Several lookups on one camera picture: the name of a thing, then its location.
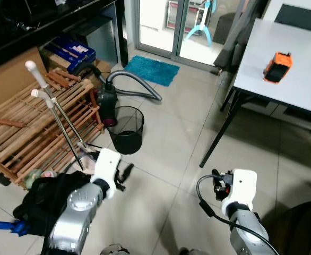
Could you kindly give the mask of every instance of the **wooden rack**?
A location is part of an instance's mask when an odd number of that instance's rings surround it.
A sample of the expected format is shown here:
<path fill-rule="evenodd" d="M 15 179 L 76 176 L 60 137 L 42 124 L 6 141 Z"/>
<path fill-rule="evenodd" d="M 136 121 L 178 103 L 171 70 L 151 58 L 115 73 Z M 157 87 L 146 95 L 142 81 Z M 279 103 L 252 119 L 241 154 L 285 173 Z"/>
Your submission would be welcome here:
<path fill-rule="evenodd" d="M 67 81 L 68 88 L 53 86 L 51 90 L 80 135 L 91 141 L 103 131 L 93 85 L 87 79 Z M 34 169 L 60 172 L 73 157 L 44 100 L 30 95 L 32 89 L 38 88 L 33 83 L 0 105 L 0 119 L 24 123 L 22 128 L 0 124 L 0 172 L 21 186 Z M 90 95 L 88 101 L 84 99 L 86 94 Z M 62 117 L 61 120 L 79 150 L 76 136 Z"/>

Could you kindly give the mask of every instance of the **table leg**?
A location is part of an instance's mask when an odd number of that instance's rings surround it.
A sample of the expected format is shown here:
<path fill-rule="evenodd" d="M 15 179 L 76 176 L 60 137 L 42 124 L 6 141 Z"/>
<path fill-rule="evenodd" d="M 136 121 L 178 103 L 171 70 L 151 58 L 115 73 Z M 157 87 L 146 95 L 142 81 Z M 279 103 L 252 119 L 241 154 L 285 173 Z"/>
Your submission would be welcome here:
<path fill-rule="evenodd" d="M 230 100 L 230 98 L 231 98 L 233 92 L 234 92 L 234 88 L 232 87 L 232 88 L 230 88 L 230 90 L 228 91 L 228 94 L 226 95 L 226 98 L 225 98 L 225 100 L 224 100 L 223 105 L 220 107 L 220 111 L 221 111 L 221 112 L 224 111 L 224 109 L 225 109 L 226 105 L 228 104 L 228 102 L 229 102 L 229 100 Z"/>
<path fill-rule="evenodd" d="M 246 95 L 241 93 L 241 92 L 235 94 L 235 96 L 234 96 L 234 98 L 232 100 L 232 103 L 231 103 L 231 108 L 230 108 L 229 114 L 228 114 L 226 120 L 224 121 L 223 126 L 219 130 L 217 136 L 214 138 L 214 140 L 213 140 L 209 150 L 207 151 L 207 153 L 205 154 L 202 162 L 199 165 L 201 168 L 204 167 L 205 163 L 209 159 L 209 157 L 212 154 L 213 150 L 217 146 L 219 140 L 221 139 L 221 137 L 225 133 L 226 129 L 230 125 L 232 119 L 235 117 L 235 115 L 238 112 L 238 110 L 240 109 L 241 105 L 244 103 L 245 98 L 246 98 Z"/>

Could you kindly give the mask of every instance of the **black mesh trash can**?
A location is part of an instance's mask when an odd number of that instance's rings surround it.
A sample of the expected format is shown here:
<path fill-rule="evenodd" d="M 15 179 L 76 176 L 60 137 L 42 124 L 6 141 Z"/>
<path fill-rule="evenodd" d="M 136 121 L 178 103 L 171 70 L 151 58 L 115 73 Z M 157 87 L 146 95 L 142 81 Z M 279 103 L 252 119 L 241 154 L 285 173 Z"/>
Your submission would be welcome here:
<path fill-rule="evenodd" d="M 132 106 L 115 109 L 117 124 L 107 127 L 115 149 L 121 154 L 133 154 L 142 144 L 144 115 Z"/>

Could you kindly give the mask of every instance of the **blue bath mat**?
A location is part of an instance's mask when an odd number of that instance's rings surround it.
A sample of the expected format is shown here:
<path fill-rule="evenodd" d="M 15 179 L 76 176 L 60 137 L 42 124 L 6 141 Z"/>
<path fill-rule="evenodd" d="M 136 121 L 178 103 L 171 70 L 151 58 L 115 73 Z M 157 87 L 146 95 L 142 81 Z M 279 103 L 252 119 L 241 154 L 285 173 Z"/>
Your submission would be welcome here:
<path fill-rule="evenodd" d="M 135 73 L 144 80 L 168 87 L 178 73 L 179 66 L 141 56 L 134 56 L 125 67 L 125 70 Z"/>

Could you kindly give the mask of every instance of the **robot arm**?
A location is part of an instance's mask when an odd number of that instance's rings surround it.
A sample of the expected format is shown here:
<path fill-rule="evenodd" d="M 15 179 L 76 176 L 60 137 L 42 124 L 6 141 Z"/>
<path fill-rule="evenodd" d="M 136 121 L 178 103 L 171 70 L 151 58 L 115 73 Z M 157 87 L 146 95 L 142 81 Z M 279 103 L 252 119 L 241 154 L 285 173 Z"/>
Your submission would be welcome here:
<path fill-rule="evenodd" d="M 68 196 L 66 209 L 48 239 L 49 254 L 81 254 L 97 208 L 104 198 L 112 198 L 117 189 L 115 178 L 120 159 L 117 152 L 101 150 L 91 183 Z"/>
<path fill-rule="evenodd" d="M 235 169 L 233 173 L 229 172 L 220 175 L 214 169 L 210 177 L 213 177 L 216 199 L 222 201 L 221 210 L 229 218 L 229 221 L 216 216 L 206 201 L 201 198 L 199 183 L 203 178 L 197 183 L 197 192 L 201 200 L 200 205 L 210 217 L 215 217 L 230 225 L 230 242 L 237 254 L 277 255 L 277 251 L 270 244 L 267 244 L 268 242 L 264 242 L 257 236 L 249 233 L 249 231 L 244 230 L 253 231 L 265 240 L 269 239 L 259 217 L 252 212 L 257 174 L 250 170 Z"/>

